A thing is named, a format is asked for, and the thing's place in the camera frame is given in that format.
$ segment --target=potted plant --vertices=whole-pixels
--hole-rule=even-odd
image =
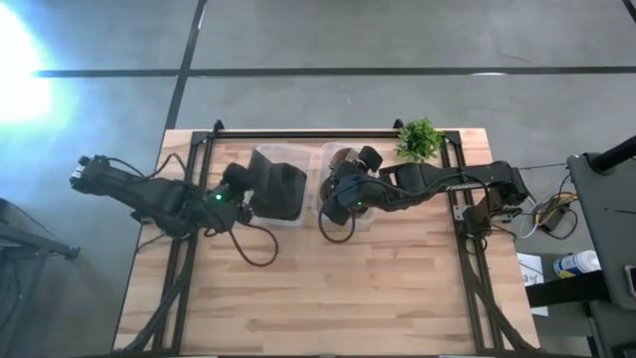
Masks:
[[[442,132],[435,130],[427,117],[407,123],[399,129],[398,137],[397,156],[414,162],[436,158],[444,140]]]

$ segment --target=concrete floor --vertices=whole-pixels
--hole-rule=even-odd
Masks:
[[[1,16],[15,16],[0,27],[22,24],[33,44],[3,55],[0,75],[14,79],[16,67],[33,64],[30,70],[178,69],[196,3],[0,2]],[[210,0],[192,67],[634,66],[635,33],[620,0]],[[12,356],[110,349],[139,226],[130,210],[76,193],[68,179],[81,155],[95,153],[149,172],[175,83],[0,84],[0,197],[81,246],[76,262],[47,265],[22,323],[29,331],[20,330]],[[636,75],[189,79],[177,127],[210,128],[216,119],[232,128],[387,127],[428,115],[438,127],[486,127],[496,159],[531,166],[633,135],[634,92]],[[553,168],[524,177],[541,196],[564,174]],[[590,247],[582,223],[565,242],[541,234],[518,242],[520,252]]]

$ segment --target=plastic bin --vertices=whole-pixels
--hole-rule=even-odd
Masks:
[[[294,220],[281,220],[260,217],[254,213],[251,223],[256,225],[265,225],[273,229],[293,229],[301,227],[307,212],[309,188],[311,184],[311,173],[309,170],[311,163],[311,149],[307,146],[297,144],[260,144],[255,148],[255,150],[260,152],[260,154],[273,164],[288,163],[300,169],[303,173],[305,173],[306,179],[304,182],[304,188],[298,189],[298,191],[302,191],[302,204],[300,207],[300,214],[297,218]],[[259,176],[257,180],[260,183],[267,183],[268,178]],[[289,183],[286,184],[286,190],[294,190],[293,185],[296,185],[293,184],[290,186]],[[249,203],[251,197],[251,195],[246,196],[245,201]]]
[[[331,158],[336,154],[336,152],[340,149],[352,148],[358,152],[362,150],[362,147],[365,146],[365,143],[347,143],[347,142],[327,142],[321,148],[320,153],[320,166],[319,166],[319,181],[318,181],[318,191],[320,190],[320,186],[323,181],[325,181],[329,175],[331,174],[331,169],[329,168],[329,162]],[[369,172],[370,175],[376,176],[377,173]],[[315,195],[315,199],[311,205],[311,211],[318,217],[318,211],[322,206],[322,201],[320,200],[320,195],[317,192]],[[349,232],[351,229],[351,219],[347,222],[346,225],[340,226],[332,223],[329,218],[325,215],[322,216],[323,224],[326,229],[329,231],[343,231]],[[369,208],[365,214],[360,217],[356,217],[356,231],[361,231],[367,229],[374,221],[374,209]]]

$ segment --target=white paper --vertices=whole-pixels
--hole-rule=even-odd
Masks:
[[[524,285],[528,286],[537,283],[544,283],[544,270],[541,266],[540,257],[517,254],[517,260],[519,260],[519,267],[521,268],[521,274],[524,278]],[[547,307],[531,308],[531,312],[536,315],[548,316]]]

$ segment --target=wooden table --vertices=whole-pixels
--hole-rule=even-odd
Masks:
[[[459,130],[468,165],[492,161],[484,129]],[[191,133],[168,130],[159,162],[173,152],[187,158]],[[208,187],[219,182],[230,162],[246,165],[258,144],[281,141],[312,148],[312,203],[319,185],[320,148],[329,140],[216,140]],[[384,166],[401,163],[393,152],[395,139],[362,141],[382,154]],[[163,176],[183,178],[176,163],[169,164]],[[302,230],[275,232],[280,254],[267,268],[246,264],[228,234],[201,235],[182,353],[474,353],[447,196],[437,195],[406,211],[376,210],[374,215],[370,228],[345,245],[333,245],[322,238],[316,216],[308,211]],[[254,260],[270,257],[272,245],[263,233],[240,225],[235,232]],[[156,228],[144,228],[140,243],[157,234]],[[130,342],[156,309],[169,246],[168,240],[160,241],[136,256],[115,348]],[[495,299],[524,338],[538,346],[511,238],[495,233],[486,254]],[[488,342],[483,307],[480,312]],[[166,328],[171,335],[170,319],[174,312]]]

